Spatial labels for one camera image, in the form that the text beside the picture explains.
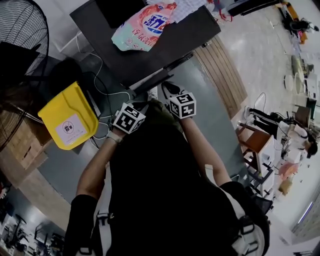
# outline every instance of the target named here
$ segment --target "watch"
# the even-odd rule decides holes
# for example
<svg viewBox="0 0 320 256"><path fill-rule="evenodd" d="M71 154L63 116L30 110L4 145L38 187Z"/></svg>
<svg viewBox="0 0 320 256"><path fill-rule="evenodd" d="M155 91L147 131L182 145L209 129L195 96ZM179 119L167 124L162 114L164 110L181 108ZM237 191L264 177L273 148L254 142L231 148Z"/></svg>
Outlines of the watch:
<svg viewBox="0 0 320 256"><path fill-rule="evenodd" d="M106 137L110 138L110 139L113 139L118 144L120 144L123 141L123 139L120 136L116 135L112 131L109 131L109 133L107 134Z"/></svg>

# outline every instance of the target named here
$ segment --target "cardboard box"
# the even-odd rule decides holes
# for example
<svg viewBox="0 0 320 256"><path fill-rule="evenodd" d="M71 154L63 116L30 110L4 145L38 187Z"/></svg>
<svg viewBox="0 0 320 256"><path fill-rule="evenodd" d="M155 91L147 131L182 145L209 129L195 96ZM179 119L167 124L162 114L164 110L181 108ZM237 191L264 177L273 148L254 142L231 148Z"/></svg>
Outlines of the cardboard box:
<svg viewBox="0 0 320 256"><path fill-rule="evenodd" d="M26 170L51 141L52 138L43 124L26 117L6 148Z"/></svg>

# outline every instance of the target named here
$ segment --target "wall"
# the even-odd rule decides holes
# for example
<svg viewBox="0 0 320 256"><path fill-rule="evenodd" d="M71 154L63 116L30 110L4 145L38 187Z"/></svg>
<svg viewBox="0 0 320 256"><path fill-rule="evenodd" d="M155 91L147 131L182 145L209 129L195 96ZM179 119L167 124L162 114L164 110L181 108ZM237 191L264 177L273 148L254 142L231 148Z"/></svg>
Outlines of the wall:
<svg viewBox="0 0 320 256"><path fill-rule="evenodd" d="M58 60L63 60L66 56L73 56L77 53L75 40L69 48L62 49L74 39L79 28L70 17L70 13L83 5L88 0L35 0L43 10L49 27L49 55Z"/></svg>

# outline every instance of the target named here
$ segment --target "electric fan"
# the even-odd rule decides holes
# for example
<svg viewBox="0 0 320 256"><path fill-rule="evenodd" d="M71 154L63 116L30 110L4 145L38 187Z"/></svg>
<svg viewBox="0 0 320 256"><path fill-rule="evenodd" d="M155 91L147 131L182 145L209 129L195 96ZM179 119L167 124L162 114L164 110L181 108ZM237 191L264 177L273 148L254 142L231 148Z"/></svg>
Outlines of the electric fan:
<svg viewBox="0 0 320 256"><path fill-rule="evenodd" d="M30 109L48 51L48 24L39 5L32 0L0 0L0 151ZM36 69L41 76L33 78Z"/></svg>

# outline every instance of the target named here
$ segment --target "white cable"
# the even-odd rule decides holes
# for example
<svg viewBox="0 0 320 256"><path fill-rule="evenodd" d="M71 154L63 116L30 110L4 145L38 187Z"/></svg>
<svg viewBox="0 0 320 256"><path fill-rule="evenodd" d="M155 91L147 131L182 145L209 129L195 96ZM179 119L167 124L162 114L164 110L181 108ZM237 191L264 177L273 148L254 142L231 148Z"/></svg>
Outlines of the white cable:
<svg viewBox="0 0 320 256"><path fill-rule="evenodd" d="M81 31L79 31L78 33L76 33L75 42L76 42L76 46L78 47L79 53L84 54L84 52L80 51L80 47L79 47L79 43L78 43L78 36L79 36L80 33L81 33Z"/></svg>
<svg viewBox="0 0 320 256"><path fill-rule="evenodd" d="M89 139L89 141L91 142L91 144L92 144L97 150L99 150L99 148L97 148L97 146L92 142L91 138Z"/></svg>
<svg viewBox="0 0 320 256"><path fill-rule="evenodd" d="M107 127L108 127L108 133L110 132L110 128L109 128L109 125L108 125L107 123L105 123L105 122L99 122L99 124L102 124L102 125L107 126ZM103 139L105 139L105 138L107 137L107 135L106 135L106 136L103 136L103 137L96 137L96 136L93 135L93 137L94 137L96 140L103 140Z"/></svg>
<svg viewBox="0 0 320 256"><path fill-rule="evenodd" d="M76 34L75 42L76 42L76 46L77 46L77 48L78 48L79 53L84 54L85 52L81 52L80 47L79 47L79 42L78 42L78 35L79 35L80 33L81 33L81 31L79 31L79 32ZM96 79L97 79L97 76L99 75L99 73L100 73L100 71L101 71L101 68L102 68L104 62L103 62L102 58L100 58L98 55L96 55L96 54L94 54L94 53L92 53L92 52L90 52L89 54L91 54L91 55L93 55L93 56L96 56L96 57L99 58L100 61L101 61L101 65L100 65L99 71L98 71L98 73L96 73L96 75L95 75L95 77L94 77L94 80L93 80L94 87L97 89L97 91L98 91L99 93L101 93L101 94L103 94L103 95L107 95L107 96L108 96L108 95L116 95L116 94L127 94L128 97L129 97L129 101L130 101L130 100L131 100L130 94L127 93L126 91L120 91L120 92L115 92L115 93L104 93L104 92L102 92L101 90L99 90L99 88L98 88L97 85L96 85Z"/></svg>
<svg viewBox="0 0 320 256"><path fill-rule="evenodd" d="M94 84L95 88L98 90L99 93L103 94L103 95L115 95L115 94L127 94L128 95L128 98L129 98L129 101L131 100L131 97L130 97L130 94L127 93L126 91L119 91L119 92L115 92L115 93L104 93L102 91L100 91L97 87L96 84Z"/></svg>
<svg viewBox="0 0 320 256"><path fill-rule="evenodd" d="M112 117L112 115L102 116L102 117L99 117L99 119L103 119L103 118L110 118L110 117Z"/></svg>
<svg viewBox="0 0 320 256"><path fill-rule="evenodd" d="M101 61L101 65L100 65L99 71L98 71L98 73L95 74L95 77L94 77L94 80L93 80L93 84L94 84L95 88L99 91L99 89L98 89L98 87L97 87L97 85L96 85L96 79L97 79L97 76L99 75L99 73L100 73L100 71L101 71L101 68L102 68L104 62L103 62L102 58L100 58L98 55L95 55L95 54L93 54L92 52L90 52L90 54L93 55L93 56L96 56L96 57L99 58L100 61Z"/></svg>

